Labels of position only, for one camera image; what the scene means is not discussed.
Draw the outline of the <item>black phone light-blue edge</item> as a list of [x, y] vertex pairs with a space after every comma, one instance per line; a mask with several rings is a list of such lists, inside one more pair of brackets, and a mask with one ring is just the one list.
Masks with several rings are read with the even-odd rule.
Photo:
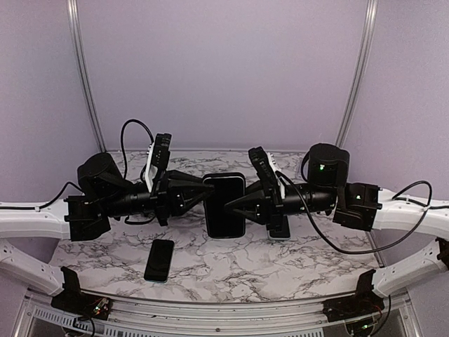
[[270, 230], [267, 232], [267, 236], [270, 240], [286, 241], [290, 239], [290, 227], [288, 217], [284, 216], [281, 224], [281, 228], [278, 230]]

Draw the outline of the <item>light blue phone case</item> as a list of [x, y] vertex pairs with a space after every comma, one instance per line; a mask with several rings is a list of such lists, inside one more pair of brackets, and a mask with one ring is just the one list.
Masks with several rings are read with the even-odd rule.
[[267, 232], [267, 235], [270, 240], [287, 241], [290, 239], [290, 230], [288, 228], [281, 230], [270, 230]]

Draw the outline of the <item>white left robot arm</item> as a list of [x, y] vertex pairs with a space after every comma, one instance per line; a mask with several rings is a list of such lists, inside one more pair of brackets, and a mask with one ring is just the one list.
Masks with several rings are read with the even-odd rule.
[[111, 229], [110, 219], [154, 214], [159, 225], [184, 215], [213, 193], [202, 179], [167, 169], [159, 155], [144, 183], [126, 180], [109, 153], [89, 158], [77, 169], [82, 193], [56, 197], [44, 205], [2, 204], [1, 239], [47, 237], [72, 242], [92, 241]]

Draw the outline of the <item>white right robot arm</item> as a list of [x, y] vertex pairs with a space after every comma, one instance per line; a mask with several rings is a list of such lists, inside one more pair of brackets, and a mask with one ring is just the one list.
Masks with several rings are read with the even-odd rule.
[[243, 216], [278, 232], [294, 214], [324, 212], [332, 221], [351, 230], [400, 230], [405, 235], [386, 246], [390, 249], [413, 233], [427, 234], [434, 240], [417, 253], [377, 270], [363, 273], [347, 307], [363, 314], [375, 298], [386, 298], [395, 291], [448, 271], [448, 203], [406, 195], [412, 183], [400, 192], [367, 183], [348, 183], [348, 151], [327, 143], [313, 145], [301, 163], [303, 183], [293, 183], [280, 171], [271, 154], [262, 147], [248, 151], [259, 180], [250, 193], [225, 204], [228, 213]]

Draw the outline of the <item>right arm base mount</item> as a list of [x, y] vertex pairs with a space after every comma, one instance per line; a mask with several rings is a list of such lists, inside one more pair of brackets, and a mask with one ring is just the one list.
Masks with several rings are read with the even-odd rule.
[[373, 292], [374, 274], [375, 270], [361, 274], [352, 295], [323, 301], [322, 313], [328, 322], [360, 317], [380, 312], [385, 308], [383, 298]]

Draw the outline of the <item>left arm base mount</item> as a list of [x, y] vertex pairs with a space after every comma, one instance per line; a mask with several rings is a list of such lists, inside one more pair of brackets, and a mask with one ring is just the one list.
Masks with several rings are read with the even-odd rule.
[[106, 321], [112, 308], [112, 300], [83, 292], [75, 271], [68, 267], [61, 267], [61, 271], [64, 277], [62, 291], [52, 297], [51, 307], [82, 317]]

